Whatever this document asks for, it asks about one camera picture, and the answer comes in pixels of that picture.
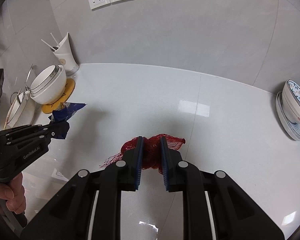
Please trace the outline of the person's left hand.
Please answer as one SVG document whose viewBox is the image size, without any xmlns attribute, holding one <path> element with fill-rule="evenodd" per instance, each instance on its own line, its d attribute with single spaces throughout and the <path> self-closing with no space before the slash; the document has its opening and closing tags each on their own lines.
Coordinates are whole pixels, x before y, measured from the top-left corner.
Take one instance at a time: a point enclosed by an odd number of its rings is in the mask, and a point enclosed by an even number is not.
<svg viewBox="0 0 300 240">
<path fill-rule="evenodd" d="M 0 183 L 0 199 L 5 200 L 7 209 L 16 214 L 26 210 L 25 189 L 22 183 L 23 174 L 21 172 L 8 185 Z"/>
</svg>

